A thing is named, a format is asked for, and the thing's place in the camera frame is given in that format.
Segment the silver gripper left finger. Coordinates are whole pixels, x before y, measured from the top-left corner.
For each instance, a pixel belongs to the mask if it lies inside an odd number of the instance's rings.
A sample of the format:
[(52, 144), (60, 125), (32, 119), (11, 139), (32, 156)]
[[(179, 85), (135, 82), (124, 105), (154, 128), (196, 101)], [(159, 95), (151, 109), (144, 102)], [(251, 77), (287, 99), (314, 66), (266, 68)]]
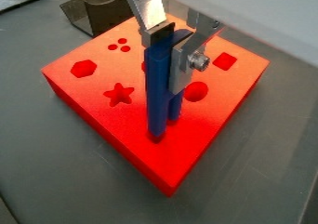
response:
[(150, 47), (172, 34), (175, 23), (168, 22), (162, 0), (127, 1), (139, 24), (142, 45)]

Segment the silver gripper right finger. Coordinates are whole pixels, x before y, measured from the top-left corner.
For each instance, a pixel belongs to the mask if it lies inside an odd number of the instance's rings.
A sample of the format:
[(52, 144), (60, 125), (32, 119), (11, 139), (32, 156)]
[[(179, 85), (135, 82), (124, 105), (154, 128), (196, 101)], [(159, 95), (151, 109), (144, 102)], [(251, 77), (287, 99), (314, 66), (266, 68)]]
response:
[(187, 12), (186, 25), (195, 30), (172, 48), (168, 90), (178, 94), (191, 80), (192, 71), (203, 72), (210, 58), (204, 55), (204, 44), (220, 32), (223, 24), (198, 11)]

